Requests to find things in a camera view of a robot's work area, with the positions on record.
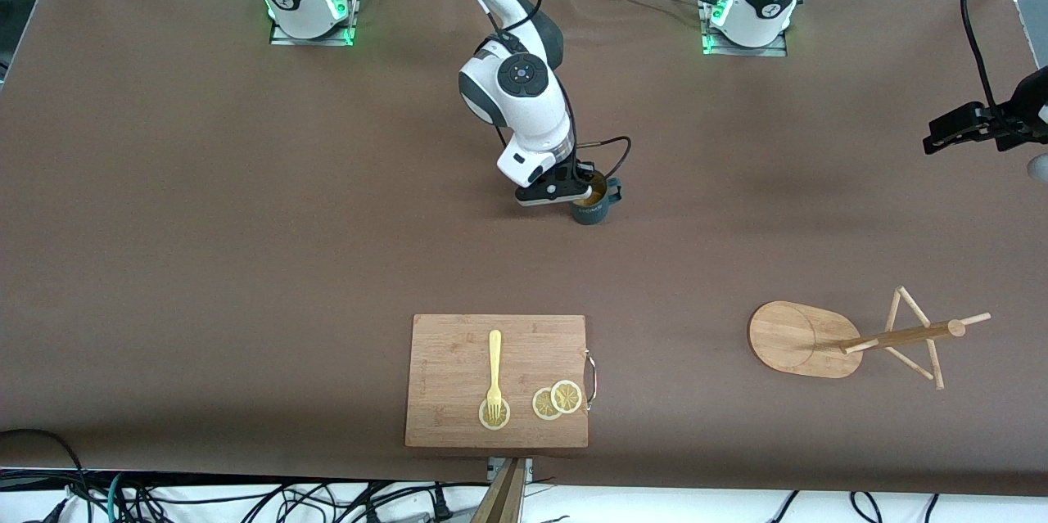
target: teal cable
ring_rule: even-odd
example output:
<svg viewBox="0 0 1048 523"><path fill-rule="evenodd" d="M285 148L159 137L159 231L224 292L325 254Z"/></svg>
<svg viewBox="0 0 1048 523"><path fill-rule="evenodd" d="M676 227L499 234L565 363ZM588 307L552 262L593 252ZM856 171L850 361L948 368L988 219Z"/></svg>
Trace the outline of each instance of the teal cable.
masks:
<svg viewBox="0 0 1048 523"><path fill-rule="evenodd" d="M119 482L121 476L124 476L123 472L113 476L113 481L109 483L109 494L106 496L106 514L109 515L109 523L116 523L116 514L113 513L113 502L116 500L116 483Z"/></svg>

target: fork handle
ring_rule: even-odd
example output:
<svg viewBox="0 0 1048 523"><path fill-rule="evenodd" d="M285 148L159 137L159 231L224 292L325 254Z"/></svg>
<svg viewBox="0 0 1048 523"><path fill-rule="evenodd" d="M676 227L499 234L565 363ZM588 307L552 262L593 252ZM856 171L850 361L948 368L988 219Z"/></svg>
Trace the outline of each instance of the fork handle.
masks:
<svg viewBox="0 0 1048 523"><path fill-rule="evenodd" d="M499 385L499 359L502 356L502 331L487 333L487 358L492 362L492 386Z"/></svg>

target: yellow fork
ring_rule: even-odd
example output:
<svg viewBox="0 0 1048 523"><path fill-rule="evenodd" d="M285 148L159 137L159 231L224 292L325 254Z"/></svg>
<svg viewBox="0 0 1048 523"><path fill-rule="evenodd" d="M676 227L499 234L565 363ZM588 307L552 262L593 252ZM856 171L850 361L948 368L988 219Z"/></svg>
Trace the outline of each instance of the yellow fork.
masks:
<svg viewBox="0 0 1048 523"><path fill-rule="evenodd" d="M488 422L502 418L502 391L499 390L499 359L502 355L502 331L487 333L487 358L492 363L492 386L487 389L487 407L484 414Z"/></svg>

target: gray round object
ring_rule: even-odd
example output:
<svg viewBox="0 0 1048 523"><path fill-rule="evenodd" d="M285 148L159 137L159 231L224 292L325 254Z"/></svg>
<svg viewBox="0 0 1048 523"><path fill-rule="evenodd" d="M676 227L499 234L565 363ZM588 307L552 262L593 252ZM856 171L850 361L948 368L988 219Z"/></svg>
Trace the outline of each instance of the gray round object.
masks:
<svg viewBox="0 0 1048 523"><path fill-rule="evenodd" d="M1048 183L1048 153L1030 158L1030 162L1026 164L1026 173L1042 183Z"/></svg>

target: mug handle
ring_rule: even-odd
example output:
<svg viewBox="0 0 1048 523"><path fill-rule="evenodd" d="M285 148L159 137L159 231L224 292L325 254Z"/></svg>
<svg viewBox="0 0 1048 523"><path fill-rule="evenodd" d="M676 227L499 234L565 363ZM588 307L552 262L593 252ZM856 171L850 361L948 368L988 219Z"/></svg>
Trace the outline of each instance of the mug handle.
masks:
<svg viewBox="0 0 1048 523"><path fill-rule="evenodd" d="M611 189L616 188L614 194L611 193ZM618 200L623 199L623 184L618 181L617 177L612 177L608 180L608 203L613 204Z"/></svg>

